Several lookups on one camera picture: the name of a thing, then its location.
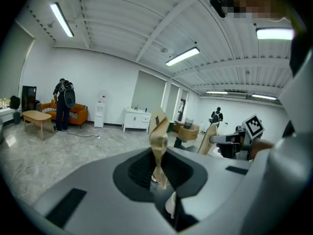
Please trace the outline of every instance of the white ceiling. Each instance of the white ceiling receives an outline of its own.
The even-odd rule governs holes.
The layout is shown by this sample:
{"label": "white ceiling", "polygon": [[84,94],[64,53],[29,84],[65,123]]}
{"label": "white ceiling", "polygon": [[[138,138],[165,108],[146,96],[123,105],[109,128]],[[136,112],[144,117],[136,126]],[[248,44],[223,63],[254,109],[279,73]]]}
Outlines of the white ceiling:
{"label": "white ceiling", "polygon": [[[73,38],[58,22],[47,27],[56,20],[49,7],[55,1]],[[209,0],[30,0],[27,6],[55,40],[55,47],[132,60],[202,95],[215,89],[277,96],[291,79],[291,42],[258,40],[255,33],[256,27],[291,28],[287,21],[222,19]],[[200,54],[165,65],[170,57],[195,45]]]}

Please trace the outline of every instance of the concrete floor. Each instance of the concrete floor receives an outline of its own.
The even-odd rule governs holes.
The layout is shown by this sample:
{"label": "concrete floor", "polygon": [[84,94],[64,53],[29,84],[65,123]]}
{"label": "concrete floor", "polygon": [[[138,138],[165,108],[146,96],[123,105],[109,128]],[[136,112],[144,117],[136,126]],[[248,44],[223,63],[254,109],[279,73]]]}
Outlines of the concrete floor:
{"label": "concrete floor", "polygon": [[[84,164],[150,146],[149,134],[145,130],[126,129],[123,132],[122,127],[105,126],[100,129],[84,124],[80,129],[79,126],[69,126],[69,133],[81,136],[98,134],[98,139],[67,132],[52,133],[48,125],[45,126],[44,141],[39,128],[33,124],[28,124],[27,131],[23,123],[7,125],[0,144],[0,170],[4,179],[12,193],[30,205],[48,188]],[[168,147],[173,147],[177,134],[171,132],[168,136]],[[196,147],[200,147],[202,139],[203,134],[199,134]]]}

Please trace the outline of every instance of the orange sofa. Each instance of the orange sofa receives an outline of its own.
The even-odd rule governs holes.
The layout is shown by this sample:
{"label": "orange sofa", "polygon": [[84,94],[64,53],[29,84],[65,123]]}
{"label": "orange sofa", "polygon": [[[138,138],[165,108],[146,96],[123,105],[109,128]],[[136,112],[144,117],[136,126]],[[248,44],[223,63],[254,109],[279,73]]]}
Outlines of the orange sofa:
{"label": "orange sofa", "polygon": [[[45,108],[53,108],[57,109],[57,105],[54,103],[54,100],[51,100],[50,103],[42,104],[41,105],[41,112]],[[88,118],[88,109],[85,109],[85,105],[82,104],[75,104],[75,106],[69,111],[73,113],[77,113],[78,118],[68,118],[68,122],[72,124],[80,125],[80,128],[82,128],[82,124],[87,121]],[[47,114],[51,115],[53,120],[56,120],[57,118],[57,112],[47,112]]]}

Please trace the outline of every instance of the black backpack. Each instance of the black backpack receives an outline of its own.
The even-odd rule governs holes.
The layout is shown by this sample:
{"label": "black backpack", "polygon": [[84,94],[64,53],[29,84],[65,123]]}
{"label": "black backpack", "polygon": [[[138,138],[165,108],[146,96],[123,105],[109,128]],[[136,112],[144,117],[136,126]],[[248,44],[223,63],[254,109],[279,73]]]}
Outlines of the black backpack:
{"label": "black backpack", "polygon": [[73,91],[74,86],[71,82],[68,80],[64,80],[60,83],[59,92],[65,92],[65,91]]}
{"label": "black backpack", "polygon": [[212,123],[220,122],[220,113],[215,112],[215,115],[212,117]]}

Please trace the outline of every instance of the doorway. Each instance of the doorway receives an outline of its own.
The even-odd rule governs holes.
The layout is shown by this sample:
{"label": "doorway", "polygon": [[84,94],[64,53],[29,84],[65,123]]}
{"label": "doorway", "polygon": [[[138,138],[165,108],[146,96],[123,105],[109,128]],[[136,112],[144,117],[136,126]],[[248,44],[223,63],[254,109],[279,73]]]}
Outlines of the doorway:
{"label": "doorway", "polygon": [[184,109],[185,109],[185,104],[186,104],[186,100],[185,99],[180,99],[180,102],[179,102],[179,108],[178,108],[178,121],[181,121],[182,119],[182,114],[184,112]]}

